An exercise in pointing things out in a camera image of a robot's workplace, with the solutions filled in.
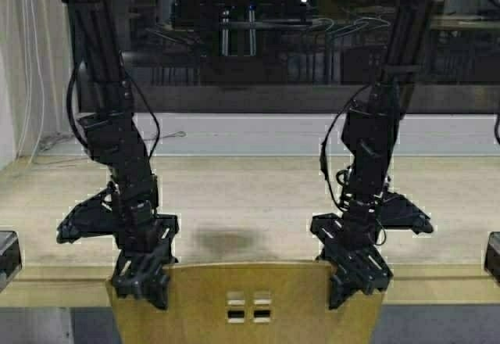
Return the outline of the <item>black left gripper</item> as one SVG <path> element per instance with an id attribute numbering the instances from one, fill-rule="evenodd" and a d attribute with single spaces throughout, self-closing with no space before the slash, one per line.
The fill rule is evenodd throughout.
<path id="1" fill-rule="evenodd" d="M 179 222 L 176 215 L 158 212 L 157 198 L 154 194 L 124 203 L 108 185 L 72 208 L 56 229 L 56 241 L 113 237 L 120 250 L 111 278 L 117 296 L 145 297 L 155 308 L 167 310 L 170 276 L 163 267 L 178 262 L 173 240 Z"/>

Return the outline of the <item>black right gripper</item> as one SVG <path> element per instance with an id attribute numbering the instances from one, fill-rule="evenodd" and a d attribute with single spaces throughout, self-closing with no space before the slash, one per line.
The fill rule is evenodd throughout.
<path id="1" fill-rule="evenodd" d="M 337 310 L 357 292 L 384 292 L 393 272 L 377 248 L 386 230 L 434 232 L 430 216 L 397 192 L 385 192 L 374 208 L 356 203 L 338 216 L 324 213 L 312 218 L 310 231 L 321 241 L 320 259 L 332 266 L 329 309 Z"/>

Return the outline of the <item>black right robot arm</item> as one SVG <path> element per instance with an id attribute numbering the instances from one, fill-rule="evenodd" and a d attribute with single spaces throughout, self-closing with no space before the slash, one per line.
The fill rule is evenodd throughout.
<path id="1" fill-rule="evenodd" d="M 392 191 L 388 171 L 399 128 L 423 62 L 425 37 L 436 5 L 443 0 L 395 0 L 384 60 L 366 100 L 353 95 L 338 119 L 341 140 L 352 162 L 332 174 L 327 154 L 320 169 L 337 211 L 312 218 L 311 232 L 321 241 L 319 258 L 330 263 L 328 306 L 341 307 L 356 293 L 384 292 L 393 274 L 379 253 L 390 230 L 430 234 L 430 217 L 405 195 Z"/>

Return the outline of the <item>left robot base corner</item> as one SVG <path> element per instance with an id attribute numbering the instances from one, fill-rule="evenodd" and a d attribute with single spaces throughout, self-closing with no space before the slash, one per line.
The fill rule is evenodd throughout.
<path id="1" fill-rule="evenodd" d="M 16 231 L 1 231 L 1 291 L 22 270 L 20 240 Z"/>

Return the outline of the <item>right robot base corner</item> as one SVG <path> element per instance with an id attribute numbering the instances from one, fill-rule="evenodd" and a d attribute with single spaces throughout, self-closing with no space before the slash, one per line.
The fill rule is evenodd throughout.
<path id="1" fill-rule="evenodd" d="M 499 232 L 489 234 L 484 258 L 484 269 L 496 280 L 500 281 L 499 273 Z"/>

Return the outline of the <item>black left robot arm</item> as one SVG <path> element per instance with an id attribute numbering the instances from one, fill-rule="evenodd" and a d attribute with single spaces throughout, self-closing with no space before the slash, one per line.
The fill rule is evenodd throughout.
<path id="1" fill-rule="evenodd" d="M 91 160 L 109 168 L 110 180 L 98 194 L 77 204 L 57 228 L 57 241 L 111 235 L 120 250 L 111 282 L 120 298 L 143 299 L 168 307 L 169 275 L 175 262 L 172 242 L 178 219 L 158 211 L 158 180 L 134 122 L 138 86 L 127 73 L 120 51 L 112 0 L 62 0 L 76 27 L 73 41 L 83 48 L 70 76 L 87 73 L 93 110 L 69 115 L 72 131 Z"/>

